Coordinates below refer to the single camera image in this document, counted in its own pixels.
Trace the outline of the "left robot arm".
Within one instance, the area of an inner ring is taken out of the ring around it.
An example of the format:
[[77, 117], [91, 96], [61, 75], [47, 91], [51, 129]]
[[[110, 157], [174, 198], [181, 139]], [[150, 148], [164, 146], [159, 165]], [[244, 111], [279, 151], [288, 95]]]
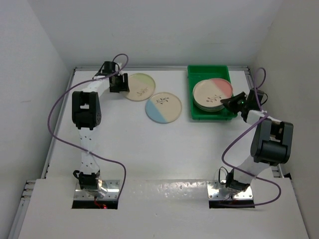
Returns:
[[107, 192], [100, 177], [100, 167], [91, 154], [96, 146], [93, 139], [102, 121], [100, 97], [106, 91], [111, 93], [129, 92], [128, 74], [120, 68], [122, 64], [105, 61], [94, 75], [93, 82], [80, 91], [72, 93], [72, 121], [78, 129], [81, 147], [86, 151], [81, 153], [81, 166], [73, 175], [78, 179], [80, 189], [101, 198]]

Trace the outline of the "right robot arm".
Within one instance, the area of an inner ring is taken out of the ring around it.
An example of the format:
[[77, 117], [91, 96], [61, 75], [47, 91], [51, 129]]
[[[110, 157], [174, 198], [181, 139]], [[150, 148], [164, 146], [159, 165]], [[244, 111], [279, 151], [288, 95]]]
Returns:
[[294, 126], [268, 116], [261, 106], [268, 95], [252, 88], [248, 95], [244, 92], [221, 100], [223, 106], [232, 113], [240, 113], [244, 122], [254, 130], [250, 155], [239, 166], [233, 166], [227, 173], [225, 188], [244, 192], [265, 169], [285, 164], [291, 155]]

